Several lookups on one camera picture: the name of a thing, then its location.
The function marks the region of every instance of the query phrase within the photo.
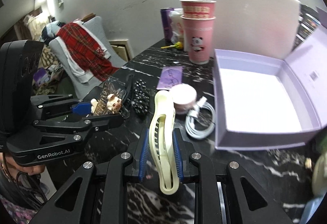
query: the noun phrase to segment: stacked cups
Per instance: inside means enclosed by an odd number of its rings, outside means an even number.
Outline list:
[[[208,63],[212,52],[212,31],[215,21],[215,3],[210,0],[181,0],[184,15],[184,46],[190,61]]]

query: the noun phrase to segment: lavender gift box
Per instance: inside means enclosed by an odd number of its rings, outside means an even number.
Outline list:
[[[327,125],[327,13],[284,60],[215,50],[216,149],[305,145]]]

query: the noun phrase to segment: human hand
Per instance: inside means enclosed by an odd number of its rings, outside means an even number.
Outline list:
[[[28,175],[34,175],[34,174],[42,173],[45,170],[45,165],[22,167],[22,166],[19,166],[14,161],[13,157],[11,157],[11,155],[9,155],[8,153],[6,153],[5,157],[6,157],[6,164],[7,164],[9,173],[12,176],[12,178],[14,178],[14,179],[16,179],[16,176],[19,171],[25,172]],[[1,161],[1,163],[3,163],[3,154],[2,153],[0,153],[0,161]]]

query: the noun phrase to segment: panda print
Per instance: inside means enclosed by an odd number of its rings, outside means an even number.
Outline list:
[[[202,37],[192,37],[191,48],[195,52],[203,51],[203,49],[204,49],[203,38]]]

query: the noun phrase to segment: marble tabletop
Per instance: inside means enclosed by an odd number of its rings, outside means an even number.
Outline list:
[[[148,127],[152,120],[154,96],[164,66],[183,66],[183,83],[196,89],[197,99],[205,96],[214,105],[213,60],[207,65],[194,65],[190,63],[187,53],[181,50],[160,49],[165,45],[163,40],[157,42],[109,78],[117,86],[124,86],[125,78],[130,73],[134,73],[136,79],[144,80],[151,96],[150,113],[140,119],[131,110],[130,117],[121,127],[94,134],[86,145],[84,155],[49,164],[47,168],[57,188],[85,161],[90,160],[96,164],[109,161],[115,155],[125,152],[129,143],[139,138],[142,128]],[[312,155],[309,146],[248,152],[215,150],[214,133],[205,140],[193,140],[186,134],[184,121],[185,116],[177,115],[174,126],[180,128],[184,140],[192,142],[196,151],[220,163],[237,161],[280,204],[294,223],[300,221],[306,202],[313,197],[312,173],[305,169],[305,159]],[[146,179],[143,184],[128,185],[129,223],[194,222],[194,184],[180,185],[177,193],[163,195],[159,190],[156,168],[150,161]]]

